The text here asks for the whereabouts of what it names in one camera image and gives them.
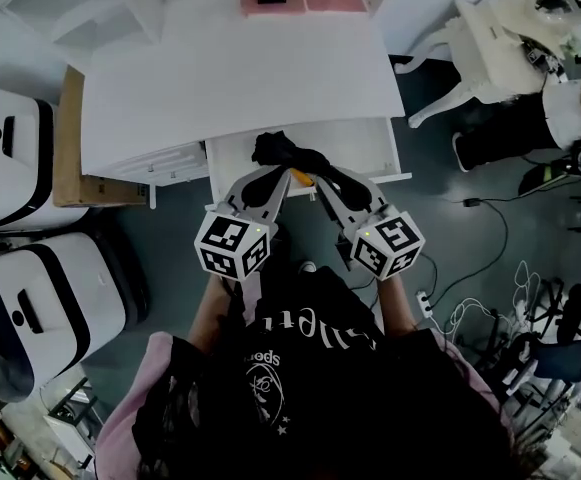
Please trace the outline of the white desk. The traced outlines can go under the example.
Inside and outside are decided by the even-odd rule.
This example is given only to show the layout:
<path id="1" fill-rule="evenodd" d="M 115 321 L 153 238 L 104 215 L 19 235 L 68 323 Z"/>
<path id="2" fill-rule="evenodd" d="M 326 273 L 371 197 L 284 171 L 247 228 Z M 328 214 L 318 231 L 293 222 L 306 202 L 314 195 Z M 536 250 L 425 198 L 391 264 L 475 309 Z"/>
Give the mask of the white desk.
<path id="1" fill-rule="evenodd" d="M 179 2 L 159 44 L 92 60 L 82 170 L 152 186 L 210 180 L 208 139 L 403 113 L 388 53 L 363 13 L 245 18 L 224 3 Z"/>

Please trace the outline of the person's black printed shirt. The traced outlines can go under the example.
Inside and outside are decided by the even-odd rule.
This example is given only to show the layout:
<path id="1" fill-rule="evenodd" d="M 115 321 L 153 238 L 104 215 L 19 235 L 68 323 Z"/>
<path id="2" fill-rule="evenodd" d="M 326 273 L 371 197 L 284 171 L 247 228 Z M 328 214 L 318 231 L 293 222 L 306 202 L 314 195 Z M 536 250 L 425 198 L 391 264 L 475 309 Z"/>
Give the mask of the person's black printed shirt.
<path id="1" fill-rule="evenodd" d="M 329 268 L 265 283 L 252 322 L 183 350 L 132 433 L 138 480 L 516 480 L 511 432 L 417 329 L 388 337 Z"/>

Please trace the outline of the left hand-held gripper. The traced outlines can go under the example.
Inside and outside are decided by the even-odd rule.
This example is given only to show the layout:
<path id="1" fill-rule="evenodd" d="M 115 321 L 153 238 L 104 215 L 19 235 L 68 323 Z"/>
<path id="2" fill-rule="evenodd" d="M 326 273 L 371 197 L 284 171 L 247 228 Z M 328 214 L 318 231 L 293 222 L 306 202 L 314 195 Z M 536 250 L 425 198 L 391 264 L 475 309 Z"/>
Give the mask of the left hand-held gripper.
<path id="1" fill-rule="evenodd" d="M 288 168 L 265 166 L 232 185 L 226 198 L 206 213 L 195 238 L 203 270 L 243 282 L 263 264 L 290 182 Z"/>

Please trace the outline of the black cloth bundle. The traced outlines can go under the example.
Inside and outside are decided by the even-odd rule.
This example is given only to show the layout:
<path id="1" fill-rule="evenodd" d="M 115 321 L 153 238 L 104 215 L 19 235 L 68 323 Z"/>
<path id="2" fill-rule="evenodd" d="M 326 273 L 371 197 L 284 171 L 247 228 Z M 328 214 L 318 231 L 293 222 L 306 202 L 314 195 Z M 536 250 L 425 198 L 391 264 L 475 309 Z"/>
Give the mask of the black cloth bundle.
<path id="1" fill-rule="evenodd" d="M 260 166 L 283 166 L 319 176 L 335 171 L 322 153 L 297 146 L 283 131 L 258 135 L 251 160 Z"/>

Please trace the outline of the person's left forearm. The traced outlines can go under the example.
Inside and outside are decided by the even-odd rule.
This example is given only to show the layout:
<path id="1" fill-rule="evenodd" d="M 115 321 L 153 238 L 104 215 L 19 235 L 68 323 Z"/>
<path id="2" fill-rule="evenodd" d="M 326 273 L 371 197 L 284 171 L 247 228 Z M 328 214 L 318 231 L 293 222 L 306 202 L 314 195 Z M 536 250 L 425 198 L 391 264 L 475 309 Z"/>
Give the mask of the person's left forearm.
<path id="1" fill-rule="evenodd" d="M 242 300 L 237 298 L 237 308 L 231 309 L 235 302 L 235 286 L 234 280 L 226 280 L 214 274 L 209 277 L 186 338 L 204 355 L 212 353 L 228 322 L 235 326 L 244 326 L 243 316 L 238 312 Z"/>

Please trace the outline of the dark swivel chair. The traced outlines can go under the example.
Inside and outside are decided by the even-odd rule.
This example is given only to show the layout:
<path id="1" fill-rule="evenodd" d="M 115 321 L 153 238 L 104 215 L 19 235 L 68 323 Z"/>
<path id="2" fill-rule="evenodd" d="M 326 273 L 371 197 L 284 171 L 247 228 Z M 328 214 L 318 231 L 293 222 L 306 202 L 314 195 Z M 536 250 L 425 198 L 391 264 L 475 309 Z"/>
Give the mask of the dark swivel chair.
<path id="1" fill-rule="evenodd" d="M 521 371 L 520 356 L 527 352 L 528 360 L 536 363 L 537 378 L 581 382 L 581 284 L 569 292 L 561 320 L 557 324 L 557 341 L 542 343 L 535 333 L 524 333 L 506 348 L 498 363 L 490 370 L 491 381 L 503 380 L 509 372 Z"/>

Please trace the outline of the person's right forearm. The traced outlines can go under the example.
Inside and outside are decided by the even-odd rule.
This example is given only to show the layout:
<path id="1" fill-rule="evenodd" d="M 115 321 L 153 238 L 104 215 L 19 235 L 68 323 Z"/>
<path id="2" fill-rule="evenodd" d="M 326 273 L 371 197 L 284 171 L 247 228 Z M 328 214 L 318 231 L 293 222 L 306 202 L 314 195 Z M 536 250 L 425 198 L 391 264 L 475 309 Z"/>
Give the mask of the person's right forearm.
<path id="1" fill-rule="evenodd" d="M 378 282 L 378 298 L 386 336 L 404 336 L 416 330 L 416 321 L 399 274 Z"/>

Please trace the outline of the white black wheeled machine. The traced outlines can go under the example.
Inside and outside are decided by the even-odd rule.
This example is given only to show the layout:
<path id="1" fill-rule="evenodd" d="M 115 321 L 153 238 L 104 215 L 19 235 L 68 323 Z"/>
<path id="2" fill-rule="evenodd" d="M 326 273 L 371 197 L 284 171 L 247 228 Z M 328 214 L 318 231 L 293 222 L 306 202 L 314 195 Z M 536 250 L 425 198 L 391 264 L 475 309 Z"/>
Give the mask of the white black wheeled machine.
<path id="1" fill-rule="evenodd" d="M 0 89 L 0 233 L 69 226 L 87 212 L 53 203 L 56 110 Z"/>
<path id="2" fill-rule="evenodd" d="M 0 254 L 0 401 L 31 394 L 148 314 L 124 237 L 67 233 Z"/>

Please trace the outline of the brown cardboard box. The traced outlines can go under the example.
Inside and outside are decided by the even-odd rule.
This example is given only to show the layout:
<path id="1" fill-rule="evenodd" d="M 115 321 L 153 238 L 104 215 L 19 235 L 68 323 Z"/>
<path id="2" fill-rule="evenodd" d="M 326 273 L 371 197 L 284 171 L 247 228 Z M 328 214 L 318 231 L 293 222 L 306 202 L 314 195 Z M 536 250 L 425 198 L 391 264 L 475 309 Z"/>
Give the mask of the brown cardboard box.
<path id="1" fill-rule="evenodd" d="M 68 66 L 55 114 L 53 203 L 57 207 L 144 206 L 144 185 L 84 175 L 81 162 L 81 111 L 84 75 Z"/>

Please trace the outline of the person's pink jacket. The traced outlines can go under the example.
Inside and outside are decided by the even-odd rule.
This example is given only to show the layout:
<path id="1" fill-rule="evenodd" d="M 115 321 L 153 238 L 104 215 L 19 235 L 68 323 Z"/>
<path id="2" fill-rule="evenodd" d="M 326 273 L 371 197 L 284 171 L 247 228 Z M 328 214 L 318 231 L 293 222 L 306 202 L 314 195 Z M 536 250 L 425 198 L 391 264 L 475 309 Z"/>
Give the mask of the person's pink jacket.
<path id="1" fill-rule="evenodd" d="M 501 411 L 500 402 L 459 349 L 437 330 L 425 329 L 422 332 L 435 339 L 437 348 L 455 362 L 458 371 L 467 374 L 470 389 L 478 393 L 498 413 L 503 427 L 510 432 L 510 420 Z M 150 389 L 162 377 L 169 376 L 166 369 L 175 363 L 176 348 L 183 350 L 185 371 L 200 364 L 201 352 L 186 340 L 166 332 L 156 332 L 149 337 L 145 355 L 128 393 L 114 409 L 99 434 L 94 458 L 97 480 L 138 480 L 140 454 L 132 427 L 139 409 L 146 403 Z"/>

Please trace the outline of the dark device green accent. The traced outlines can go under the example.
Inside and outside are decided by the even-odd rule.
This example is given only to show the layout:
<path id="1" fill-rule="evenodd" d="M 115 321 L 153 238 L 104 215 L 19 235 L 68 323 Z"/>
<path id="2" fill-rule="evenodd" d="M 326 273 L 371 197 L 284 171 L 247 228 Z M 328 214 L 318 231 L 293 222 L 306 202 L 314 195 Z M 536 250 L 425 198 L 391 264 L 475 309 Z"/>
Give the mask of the dark device green accent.
<path id="1" fill-rule="evenodd" d="M 581 140 L 576 141 L 562 158 L 535 165 L 522 178 L 518 195 L 538 191 L 565 178 L 581 178 Z"/>

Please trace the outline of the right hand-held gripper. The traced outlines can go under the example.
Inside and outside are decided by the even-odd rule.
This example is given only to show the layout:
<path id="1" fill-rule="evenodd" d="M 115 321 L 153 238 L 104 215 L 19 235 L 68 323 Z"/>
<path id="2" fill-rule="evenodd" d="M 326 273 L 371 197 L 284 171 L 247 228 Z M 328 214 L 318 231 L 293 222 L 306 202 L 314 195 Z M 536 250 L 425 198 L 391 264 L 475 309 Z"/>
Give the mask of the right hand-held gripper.
<path id="1" fill-rule="evenodd" d="M 316 192 L 340 227 L 336 247 L 348 269 L 364 268 L 378 280 L 408 269 L 425 239 L 409 213 L 399 211 L 368 177 L 338 167 L 337 183 L 318 176 Z"/>

